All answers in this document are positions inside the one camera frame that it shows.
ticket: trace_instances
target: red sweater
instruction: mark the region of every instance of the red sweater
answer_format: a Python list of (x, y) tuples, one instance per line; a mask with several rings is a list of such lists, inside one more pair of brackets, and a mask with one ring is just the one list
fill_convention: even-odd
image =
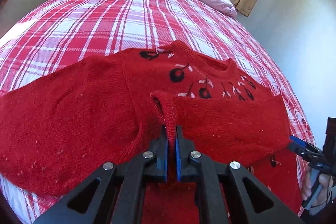
[[(91, 56), (37, 79), (1, 98), (0, 123), (0, 172), (35, 193), (65, 194), (102, 163), (129, 160), (165, 123), (172, 149), (172, 127), (180, 124), (201, 152), (252, 165), (291, 209), (298, 211), (301, 202), (295, 155), (285, 149), (289, 125), (281, 96), (272, 97), (233, 60), (212, 59), (179, 41), (157, 52)], [(165, 210), (177, 213), (174, 197), (193, 199), (179, 184), (163, 186), (164, 198), (155, 187), (146, 195), (153, 196), (144, 209), (148, 220)], [(195, 206), (181, 206), (197, 220)], [(171, 221), (180, 223), (176, 215)]]

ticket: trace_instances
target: triangular cutout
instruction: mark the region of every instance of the triangular cutout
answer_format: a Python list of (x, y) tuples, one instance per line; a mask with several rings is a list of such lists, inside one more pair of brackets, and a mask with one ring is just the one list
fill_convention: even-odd
[(78, 195), (68, 202), (68, 207), (78, 213), (85, 214), (99, 186), (100, 179), (94, 179)]
[(249, 178), (243, 178), (246, 191), (251, 200), (254, 211), (259, 214), (274, 206), (273, 201), (266, 196)]

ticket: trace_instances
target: mattress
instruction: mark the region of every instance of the mattress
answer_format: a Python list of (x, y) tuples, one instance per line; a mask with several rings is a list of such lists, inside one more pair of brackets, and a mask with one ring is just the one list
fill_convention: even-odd
[[(90, 55), (155, 49), (177, 39), (218, 60), (232, 58), (282, 94), (292, 134), (315, 143), (288, 80), (264, 48), (235, 19), (198, 0), (49, 0), (0, 39), (0, 95)], [(300, 187), (304, 169), (297, 157)], [(59, 199), (20, 189), (1, 174), (0, 190), (23, 223), (32, 223)]]

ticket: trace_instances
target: silver screw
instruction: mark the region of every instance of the silver screw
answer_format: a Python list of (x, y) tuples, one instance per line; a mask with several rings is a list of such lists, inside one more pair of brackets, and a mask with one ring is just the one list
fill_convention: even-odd
[(240, 163), (238, 161), (233, 161), (230, 163), (230, 167), (232, 169), (239, 169), (240, 168)]
[(113, 167), (114, 167), (114, 164), (109, 161), (103, 164), (104, 170), (111, 170)]
[(143, 153), (143, 157), (145, 159), (150, 159), (154, 157), (154, 153), (152, 151), (146, 151), (145, 153)]
[(194, 159), (198, 159), (200, 156), (202, 156), (202, 154), (198, 151), (193, 151), (190, 153), (191, 157)]

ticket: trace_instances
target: bed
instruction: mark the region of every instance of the bed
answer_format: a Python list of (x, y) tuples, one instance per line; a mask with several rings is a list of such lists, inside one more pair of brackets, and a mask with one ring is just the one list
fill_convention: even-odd
[[(234, 59), (281, 93), (292, 134), (315, 143), (289, 82), (263, 47), (235, 19), (197, 0), (49, 0), (0, 39), (0, 94), (93, 54), (155, 49), (176, 39), (213, 58)], [(300, 187), (304, 169), (297, 158)], [(20, 189), (1, 174), (0, 190), (23, 223), (32, 223), (59, 199)]]

